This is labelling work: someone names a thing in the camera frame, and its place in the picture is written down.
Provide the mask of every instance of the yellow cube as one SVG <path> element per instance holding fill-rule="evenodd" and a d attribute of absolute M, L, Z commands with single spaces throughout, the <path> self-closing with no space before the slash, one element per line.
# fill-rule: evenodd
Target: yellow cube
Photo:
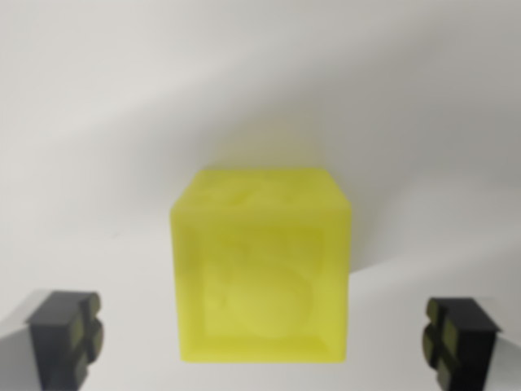
<path fill-rule="evenodd" d="M 182 359 L 345 359 L 351 209 L 325 170 L 203 170 L 170 219 Z"/>

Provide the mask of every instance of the white surface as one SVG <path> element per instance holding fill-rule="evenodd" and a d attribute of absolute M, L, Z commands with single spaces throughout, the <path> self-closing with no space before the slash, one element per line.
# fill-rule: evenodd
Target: white surface
<path fill-rule="evenodd" d="M 484 391 L 517 391 L 521 384 L 521 346 L 507 336 L 499 336 L 488 369 Z"/>
<path fill-rule="evenodd" d="M 0 315 L 97 290 L 89 390 L 436 390 L 430 296 L 517 296 L 518 2 L 0 2 Z M 205 165 L 323 165 L 348 361 L 179 362 L 168 210 Z"/>
<path fill-rule="evenodd" d="M 6 334 L 20 329 L 25 325 L 27 319 L 49 297 L 51 291 L 38 289 L 28 294 L 16 307 L 0 321 L 0 338 Z"/>
<path fill-rule="evenodd" d="M 31 332 L 27 326 L 19 326 L 18 330 L 0 337 L 0 390 L 41 389 Z"/>

